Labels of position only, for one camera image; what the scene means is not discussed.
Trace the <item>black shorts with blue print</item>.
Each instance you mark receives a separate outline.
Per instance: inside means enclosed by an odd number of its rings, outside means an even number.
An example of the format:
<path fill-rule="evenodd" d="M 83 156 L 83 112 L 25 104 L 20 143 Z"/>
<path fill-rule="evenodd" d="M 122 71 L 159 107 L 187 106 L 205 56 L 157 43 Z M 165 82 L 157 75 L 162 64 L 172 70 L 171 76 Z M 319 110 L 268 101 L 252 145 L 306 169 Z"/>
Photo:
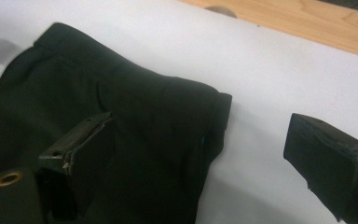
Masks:
<path fill-rule="evenodd" d="M 195 224 L 230 107 L 226 93 L 50 26 L 0 77 L 0 224 Z M 103 183 L 84 216 L 56 220 L 38 157 L 108 112 L 115 152 Z"/>

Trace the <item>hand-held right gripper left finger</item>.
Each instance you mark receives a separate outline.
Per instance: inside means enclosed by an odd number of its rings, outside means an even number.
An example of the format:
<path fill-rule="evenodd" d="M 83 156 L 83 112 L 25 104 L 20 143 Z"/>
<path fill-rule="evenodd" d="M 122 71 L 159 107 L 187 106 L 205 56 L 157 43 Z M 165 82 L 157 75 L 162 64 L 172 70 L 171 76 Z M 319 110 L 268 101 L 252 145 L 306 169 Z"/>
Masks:
<path fill-rule="evenodd" d="M 87 118 L 39 155 L 54 219 L 85 215 L 115 152 L 113 121 L 110 112 Z"/>

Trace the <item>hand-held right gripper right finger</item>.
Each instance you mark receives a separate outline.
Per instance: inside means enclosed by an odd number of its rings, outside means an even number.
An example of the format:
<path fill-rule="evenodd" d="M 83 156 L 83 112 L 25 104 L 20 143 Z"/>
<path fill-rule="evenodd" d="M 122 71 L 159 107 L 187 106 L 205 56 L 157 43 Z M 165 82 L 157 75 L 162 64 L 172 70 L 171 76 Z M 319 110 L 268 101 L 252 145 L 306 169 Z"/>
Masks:
<path fill-rule="evenodd" d="M 283 157 L 337 220 L 358 224 L 358 139 L 320 119 L 294 113 Z"/>

